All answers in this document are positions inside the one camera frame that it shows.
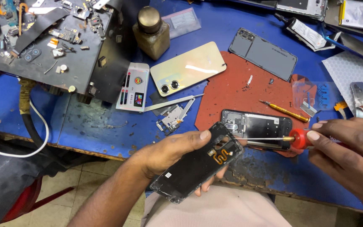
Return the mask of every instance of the gray phone back cover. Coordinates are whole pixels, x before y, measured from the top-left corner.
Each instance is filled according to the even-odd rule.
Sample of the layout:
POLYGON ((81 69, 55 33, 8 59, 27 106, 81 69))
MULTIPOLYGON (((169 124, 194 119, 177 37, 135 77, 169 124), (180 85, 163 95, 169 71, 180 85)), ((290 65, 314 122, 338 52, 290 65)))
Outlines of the gray phone back cover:
POLYGON ((290 80, 298 60, 295 55, 244 28, 238 30, 229 51, 285 81, 290 80))

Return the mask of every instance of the screwdriver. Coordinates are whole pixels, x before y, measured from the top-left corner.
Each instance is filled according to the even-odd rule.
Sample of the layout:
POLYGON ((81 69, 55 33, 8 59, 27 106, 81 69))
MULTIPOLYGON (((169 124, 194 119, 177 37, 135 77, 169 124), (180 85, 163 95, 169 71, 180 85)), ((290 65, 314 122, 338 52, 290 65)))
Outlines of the screwdriver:
POLYGON ((303 117, 303 116, 300 116, 299 114, 295 114, 293 112, 290 112, 290 111, 287 111, 285 110, 284 108, 281 108, 275 104, 271 104, 269 102, 265 102, 265 101, 261 101, 259 100, 260 102, 264 103, 265 105, 269 105, 271 108, 275 109, 275 110, 278 110, 282 113, 286 113, 287 115, 290 115, 290 116, 293 116, 295 117, 296 119, 300 120, 300 121, 303 121, 305 123, 309 122, 310 118, 309 117, 303 117))
POLYGON ((282 140, 282 141, 289 141, 292 147, 296 149, 303 150, 309 149, 313 147, 312 143, 308 140, 306 134, 309 130, 304 130, 301 128, 292 129, 289 132, 288 137, 280 137, 280 138, 243 138, 245 140, 282 140))

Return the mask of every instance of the gold phone back cover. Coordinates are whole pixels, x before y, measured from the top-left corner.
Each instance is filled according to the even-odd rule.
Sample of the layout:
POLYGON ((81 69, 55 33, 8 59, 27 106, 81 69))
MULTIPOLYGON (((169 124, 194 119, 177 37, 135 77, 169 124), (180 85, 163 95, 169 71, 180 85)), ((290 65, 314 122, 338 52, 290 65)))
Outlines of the gold phone back cover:
POLYGON ((215 42, 209 42, 157 64, 150 69, 163 97, 225 71, 226 64, 215 42))

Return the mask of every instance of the tile floor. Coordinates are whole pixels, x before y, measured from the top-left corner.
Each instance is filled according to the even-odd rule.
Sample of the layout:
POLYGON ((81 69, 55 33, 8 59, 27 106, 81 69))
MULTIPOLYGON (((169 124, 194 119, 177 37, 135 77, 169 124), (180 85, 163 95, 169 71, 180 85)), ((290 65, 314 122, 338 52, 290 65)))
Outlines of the tile floor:
MULTIPOLYGON (((43 178, 42 190, 38 200, 48 197, 70 186, 77 188, 46 204, 33 212, 15 220, 0 224, 0 227, 64 227, 75 215, 86 199, 122 164, 121 161, 92 162, 58 173, 51 178, 43 178)), ((131 210, 125 227, 139 227, 144 214, 145 195, 142 194, 131 210)), ((336 225, 337 208, 277 196, 275 204, 282 216, 293 226, 336 225)))

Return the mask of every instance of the red screwdriver handle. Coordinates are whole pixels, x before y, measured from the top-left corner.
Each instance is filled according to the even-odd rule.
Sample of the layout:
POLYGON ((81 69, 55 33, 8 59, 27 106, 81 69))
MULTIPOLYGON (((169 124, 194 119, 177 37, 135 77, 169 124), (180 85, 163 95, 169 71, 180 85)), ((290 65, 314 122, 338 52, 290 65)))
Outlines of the red screwdriver handle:
POLYGON ((307 149, 309 146, 313 146, 312 143, 308 140, 306 134, 309 130, 295 128, 289 132, 290 137, 295 137, 295 140, 291 142, 292 147, 296 149, 307 149))

